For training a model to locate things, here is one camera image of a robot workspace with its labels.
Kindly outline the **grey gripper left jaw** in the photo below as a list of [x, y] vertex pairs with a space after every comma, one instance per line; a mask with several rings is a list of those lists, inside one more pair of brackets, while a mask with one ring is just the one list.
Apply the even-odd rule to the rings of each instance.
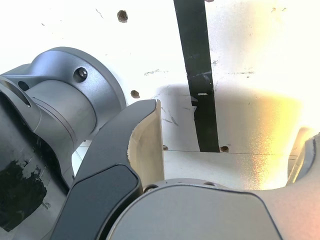
[[143, 188], [163, 181], [159, 100], [140, 100], [107, 122], [91, 142], [51, 234], [53, 240], [105, 239]]

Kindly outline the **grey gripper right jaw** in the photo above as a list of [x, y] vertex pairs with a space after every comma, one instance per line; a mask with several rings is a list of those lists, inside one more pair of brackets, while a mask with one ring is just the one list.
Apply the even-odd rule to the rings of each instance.
[[234, 133], [253, 149], [244, 154], [230, 139], [222, 144], [234, 172], [214, 182], [169, 179], [133, 201], [108, 232], [108, 240], [317, 240], [320, 237], [320, 132], [301, 128], [289, 149], [297, 157], [265, 154], [282, 147], [284, 131], [257, 139]]

